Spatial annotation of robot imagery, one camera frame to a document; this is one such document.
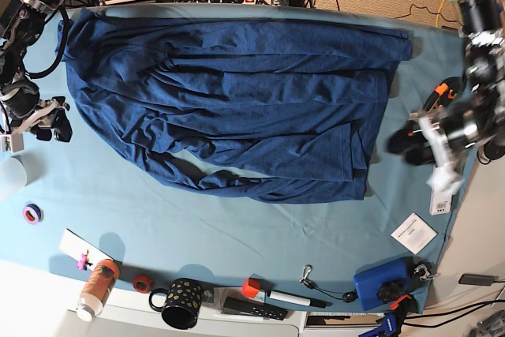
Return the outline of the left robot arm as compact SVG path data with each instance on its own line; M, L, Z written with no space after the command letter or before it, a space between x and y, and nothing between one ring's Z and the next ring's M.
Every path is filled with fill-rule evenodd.
M464 78L470 97L448 107L422 107L393 134L389 152L412 165L434 164L428 185L454 195L464 182L459 163L471 148L494 148L504 155L503 0L451 0L462 16Z

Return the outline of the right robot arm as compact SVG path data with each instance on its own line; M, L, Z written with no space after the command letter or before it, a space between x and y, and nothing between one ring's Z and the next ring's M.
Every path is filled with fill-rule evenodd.
M42 35L56 13L62 16L58 53L49 68L30 73L24 67L28 47ZM47 77L62 60L70 21L65 0L11 0L1 15L1 150L16 153L24 148L24 133L37 140L70 142L73 131L66 113L65 97L44 100L36 79Z

